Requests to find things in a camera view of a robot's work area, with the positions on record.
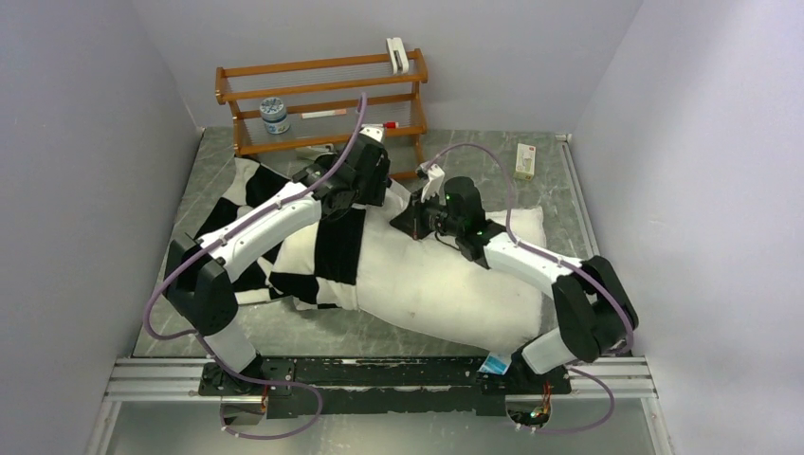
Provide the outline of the black white checkered pillowcase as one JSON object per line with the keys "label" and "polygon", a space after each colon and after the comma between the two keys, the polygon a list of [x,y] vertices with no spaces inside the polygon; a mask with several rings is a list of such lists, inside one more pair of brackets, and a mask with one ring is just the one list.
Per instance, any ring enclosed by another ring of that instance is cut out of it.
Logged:
{"label": "black white checkered pillowcase", "polygon": [[[287,178],[267,166],[235,157],[232,182],[195,233],[222,228],[267,201]],[[240,305],[291,297],[297,310],[357,309],[356,280],[363,234],[395,232],[381,213],[394,218],[411,192],[393,181],[381,207],[354,206],[336,220],[305,227],[250,264],[232,286]]]}

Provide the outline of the white pillow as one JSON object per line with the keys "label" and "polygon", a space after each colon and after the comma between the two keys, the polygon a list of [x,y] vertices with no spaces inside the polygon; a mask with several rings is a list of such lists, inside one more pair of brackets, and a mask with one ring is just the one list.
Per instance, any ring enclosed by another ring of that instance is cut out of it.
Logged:
{"label": "white pillow", "polygon": [[366,209],[357,309],[440,340],[446,355],[511,354],[555,327],[553,303],[535,287],[469,262],[451,239],[414,241],[392,227],[410,195],[394,183]]}

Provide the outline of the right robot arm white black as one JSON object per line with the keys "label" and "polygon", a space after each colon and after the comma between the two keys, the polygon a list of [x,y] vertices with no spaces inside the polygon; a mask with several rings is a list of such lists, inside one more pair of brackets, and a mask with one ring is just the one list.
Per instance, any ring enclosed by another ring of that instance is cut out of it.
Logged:
{"label": "right robot arm white black", "polygon": [[469,177],[447,180],[442,196],[431,192],[432,186],[413,192],[391,226],[413,240],[451,236],[467,260],[526,282],[553,301],[557,328],[519,350],[534,373],[574,361],[593,362],[619,342],[631,344],[639,319],[607,259],[561,258],[515,238],[508,225],[486,217]]}

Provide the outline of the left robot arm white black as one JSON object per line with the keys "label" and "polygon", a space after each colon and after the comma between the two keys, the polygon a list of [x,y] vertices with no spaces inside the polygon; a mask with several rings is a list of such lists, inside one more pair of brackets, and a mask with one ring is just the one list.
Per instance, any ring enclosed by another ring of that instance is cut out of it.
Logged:
{"label": "left robot arm white black", "polygon": [[384,128],[365,125],[337,157],[317,158],[257,208],[199,240],[171,242],[162,294],[229,375],[263,376],[263,361],[235,319],[234,281],[297,231],[353,205],[382,205],[390,168],[384,136]]}

